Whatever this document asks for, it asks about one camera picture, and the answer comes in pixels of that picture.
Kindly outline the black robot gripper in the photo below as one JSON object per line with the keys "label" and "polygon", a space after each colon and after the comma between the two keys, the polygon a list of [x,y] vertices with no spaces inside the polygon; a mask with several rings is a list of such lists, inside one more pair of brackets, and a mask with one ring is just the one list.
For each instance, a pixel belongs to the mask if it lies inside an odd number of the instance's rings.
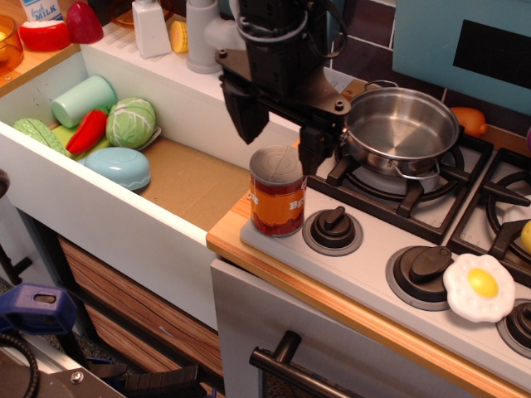
{"label": "black robot gripper", "polygon": [[[240,1],[238,32],[246,49],[220,50],[221,86],[227,111],[246,144],[269,123],[270,113],[298,125],[339,128],[348,112],[324,78],[324,63],[347,45],[347,28],[330,1]],[[336,147],[334,134],[307,125],[300,130],[299,158],[314,175]]]}

